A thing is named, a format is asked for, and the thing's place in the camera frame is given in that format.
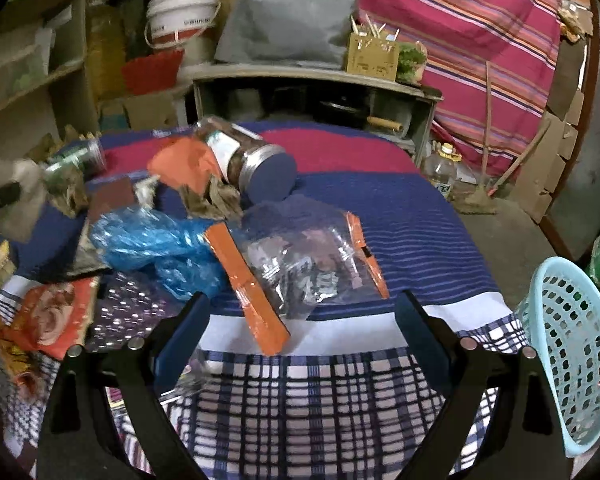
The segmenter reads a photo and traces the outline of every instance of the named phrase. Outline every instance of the metal screw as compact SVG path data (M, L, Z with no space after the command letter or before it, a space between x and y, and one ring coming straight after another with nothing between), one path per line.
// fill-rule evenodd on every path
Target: metal screw
M460 340L460 346L465 350L475 350L478 348L478 343L472 337L463 337Z
M536 356L538 355L538 353L536 352L536 349L531 347L531 346L525 346L522 349L522 355L524 357L526 357L527 359L535 359Z
M78 357L82 353L82 347L80 345L69 346L69 349L66 351L66 354L69 357Z
M141 337L132 337L126 344L132 350L139 350L144 346L144 339Z

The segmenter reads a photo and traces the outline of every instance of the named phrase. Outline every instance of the yellow box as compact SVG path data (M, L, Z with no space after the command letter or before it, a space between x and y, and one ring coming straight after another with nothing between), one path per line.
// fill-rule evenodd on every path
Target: yellow box
M352 34L349 37L347 72L395 81L400 43Z

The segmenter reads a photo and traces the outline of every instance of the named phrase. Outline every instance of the blue plastic bag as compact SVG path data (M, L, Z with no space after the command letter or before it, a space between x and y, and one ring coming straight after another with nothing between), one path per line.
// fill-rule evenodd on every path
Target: blue plastic bag
M186 301L196 291L212 298L228 285L204 237L213 223L202 218L174 220L134 206L102 215L91 228L90 239L113 269L130 271L154 264L158 279L177 299Z

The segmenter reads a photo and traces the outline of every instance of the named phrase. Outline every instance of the plastic bottle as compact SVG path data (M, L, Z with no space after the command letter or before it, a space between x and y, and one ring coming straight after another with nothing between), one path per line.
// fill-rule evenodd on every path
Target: plastic bottle
M456 181L456 162L462 159L454 147L445 142L436 152L431 153L422 163L422 174L433 184L442 196L449 200L449 194Z
M107 0L87 0L87 71L94 101L119 97L126 91L122 66L125 34L120 14Z

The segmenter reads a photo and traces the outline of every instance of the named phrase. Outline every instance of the broom handle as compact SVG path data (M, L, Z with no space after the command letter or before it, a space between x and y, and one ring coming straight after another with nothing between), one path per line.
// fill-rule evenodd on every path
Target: broom handle
M487 70L487 123L484 127L484 143L482 146L482 167L480 168L480 186L487 181L487 162L489 160L489 136L491 133L491 63L485 63Z
M513 164L511 166L509 166L509 168L507 169L507 171L505 171L502 174L502 176L498 179L498 181L489 190L489 192L487 193L489 196L493 195L498 190L498 188L500 186L502 186L502 184L511 176L511 173L513 173L514 171L516 171L516 168L520 164L522 164L522 162L524 162L524 160L527 158L527 156L529 155L529 153L531 152L531 150L536 146L536 144L538 142L540 142L540 139L542 139L542 137L544 136L544 133L547 130L548 130L548 128L542 128L542 129L538 130L538 132L536 133L536 136L526 146L525 151L520 154L520 156L513 162Z

